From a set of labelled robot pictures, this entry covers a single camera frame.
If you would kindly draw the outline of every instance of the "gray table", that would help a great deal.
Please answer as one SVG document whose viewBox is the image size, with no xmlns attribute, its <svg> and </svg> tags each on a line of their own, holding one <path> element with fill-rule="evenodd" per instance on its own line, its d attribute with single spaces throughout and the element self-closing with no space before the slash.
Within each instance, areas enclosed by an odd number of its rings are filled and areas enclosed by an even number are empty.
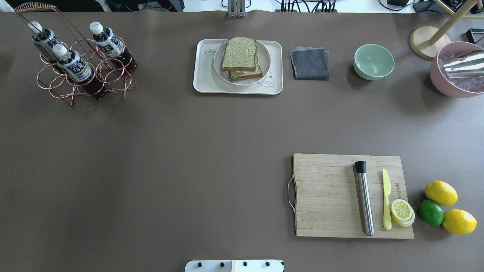
<svg viewBox="0 0 484 272">
<path fill-rule="evenodd" d="M 139 90 L 70 107 L 39 89 L 43 66 L 13 13 L 0 23 L 0 271 L 183 271 L 191 259 L 280 258 L 288 272 L 481 271 L 484 96 L 438 92 L 408 43 L 445 15 L 224 12 L 72 13 L 125 39 Z M 28 14 L 71 43 L 52 13 Z M 448 33 L 479 28 L 463 20 Z M 275 96 L 201 94 L 197 43 L 249 36 L 283 48 Z M 379 81 L 352 68 L 380 44 L 396 61 Z M 291 46 L 324 46 L 329 80 L 295 80 Z M 479 224 L 456 236 L 417 218 L 413 240 L 301 238 L 286 201 L 293 153 L 393 155 L 410 203 L 451 183 Z"/>
</svg>

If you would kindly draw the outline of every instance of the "gray cloth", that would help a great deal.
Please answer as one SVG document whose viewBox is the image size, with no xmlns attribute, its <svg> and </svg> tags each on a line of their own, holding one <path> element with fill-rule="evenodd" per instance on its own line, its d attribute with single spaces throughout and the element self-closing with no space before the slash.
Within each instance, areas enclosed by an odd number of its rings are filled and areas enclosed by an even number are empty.
<svg viewBox="0 0 484 272">
<path fill-rule="evenodd" d="M 294 47 L 290 52 L 296 78 L 312 79 L 330 77 L 329 52 L 324 48 Z"/>
</svg>

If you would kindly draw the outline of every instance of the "wooden cutting board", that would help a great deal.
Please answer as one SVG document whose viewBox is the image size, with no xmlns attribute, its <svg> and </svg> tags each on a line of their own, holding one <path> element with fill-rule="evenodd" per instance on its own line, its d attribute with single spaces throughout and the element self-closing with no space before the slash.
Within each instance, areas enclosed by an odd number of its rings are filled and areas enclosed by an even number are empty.
<svg viewBox="0 0 484 272">
<path fill-rule="evenodd" d="M 363 231 L 358 180 L 354 163 L 366 161 L 375 235 Z M 408 201 L 400 157 L 294 154 L 296 187 L 296 236 L 413 239 L 413 228 L 383 228 L 382 169 L 392 184 L 390 204 L 397 198 Z"/>
</svg>

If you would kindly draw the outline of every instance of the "black muddler tip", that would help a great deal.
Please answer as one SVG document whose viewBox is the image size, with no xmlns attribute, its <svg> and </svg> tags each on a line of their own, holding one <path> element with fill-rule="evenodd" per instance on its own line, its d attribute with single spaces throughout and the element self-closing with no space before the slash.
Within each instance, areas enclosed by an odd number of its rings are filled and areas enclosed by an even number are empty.
<svg viewBox="0 0 484 272">
<path fill-rule="evenodd" d="M 356 173 L 366 173 L 366 161 L 355 162 Z"/>
</svg>

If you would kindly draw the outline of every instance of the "green lime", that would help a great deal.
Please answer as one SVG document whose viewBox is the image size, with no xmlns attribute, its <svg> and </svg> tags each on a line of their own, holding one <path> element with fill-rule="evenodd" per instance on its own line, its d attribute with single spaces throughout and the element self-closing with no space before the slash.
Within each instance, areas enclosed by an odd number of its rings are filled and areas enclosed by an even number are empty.
<svg viewBox="0 0 484 272">
<path fill-rule="evenodd" d="M 435 202 L 424 200 L 419 208 L 420 217 L 433 226 L 440 226 L 444 221 L 444 211 Z"/>
</svg>

